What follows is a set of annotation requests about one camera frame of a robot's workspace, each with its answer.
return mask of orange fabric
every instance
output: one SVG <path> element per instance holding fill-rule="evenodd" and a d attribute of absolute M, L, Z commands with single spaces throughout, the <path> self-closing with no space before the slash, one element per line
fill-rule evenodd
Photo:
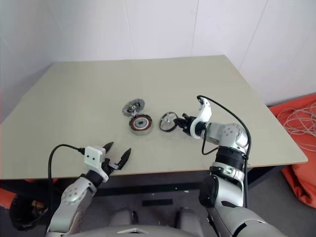
<path fill-rule="evenodd" d="M 316 94 L 308 95 L 302 98 L 288 101 L 286 103 L 270 107 L 271 112 L 277 116 L 286 108 L 302 109 L 316 102 Z M 281 124 L 284 124 L 291 110 L 284 113 L 279 118 Z M 309 135 L 291 135 L 297 143 L 316 144 L 316 138 Z M 289 165 L 282 170 L 287 182 L 291 186 L 295 196 L 303 203 L 316 208 L 316 153 L 301 149 L 308 157 L 308 162 L 303 164 Z"/>
<path fill-rule="evenodd" d="M 57 180 L 58 178 L 54 178 L 53 183 L 56 183 Z M 26 179 L 26 181 L 34 182 L 36 179 Z M 15 196 L 15 193 L 0 188 L 0 206 L 9 209 Z"/>

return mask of gear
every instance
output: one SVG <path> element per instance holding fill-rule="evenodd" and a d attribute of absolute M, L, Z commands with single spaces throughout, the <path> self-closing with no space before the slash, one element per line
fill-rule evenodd
<path fill-rule="evenodd" d="M 145 106 L 145 101 L 142 99 L 135 99 L 132 101 L 129 101 L 124 107 L 123 107 L 123 115 L 127 117 L 135 117 L 141 110 L 143 110 Z"/>

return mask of white wall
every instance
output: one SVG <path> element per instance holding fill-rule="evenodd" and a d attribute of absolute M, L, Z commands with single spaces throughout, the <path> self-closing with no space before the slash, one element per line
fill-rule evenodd
<path fill-rule="evenodd" d="M 1 121 L 53 62 L 56 32 L 47 1 L 0 0 Z"/>
<path fill-rule="evenodd" d="M 314 0 L 1 1 L 3 94 L 53 61 L 217 54 L 268 104 L 316 92 Z"/>

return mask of orange bag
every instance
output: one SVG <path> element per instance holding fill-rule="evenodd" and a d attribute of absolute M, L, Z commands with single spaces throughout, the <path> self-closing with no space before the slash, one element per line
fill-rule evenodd
<path fill-rule="evenodd" d="M 278 116 L 286 108 L 302 109 L 316 102 L 316 94 L 288 101 L 286 103 L 270 107 L 271 112 Z M 287 116 L 281 116 L 279 121 L 284 124 Z M 316 145 L 316 137 L 310 134 L 292 135 L 297 143 L 309 143 Z M 293 164 L 282 170 L 287 182 L 291 186 L 295 196 L 308 206 L 316 208 L 316 152 L 301 149 L 308 158 L 307 163 Z"/>

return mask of black table leg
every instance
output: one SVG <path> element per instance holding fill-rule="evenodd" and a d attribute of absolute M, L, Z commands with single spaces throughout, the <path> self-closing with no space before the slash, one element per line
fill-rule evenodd
<path fill-rule="evenodd" d="M 286 165 L 252 168 L 248 172 L 248 188 L 251 189 L 270 176 L 279 173 Z"/>

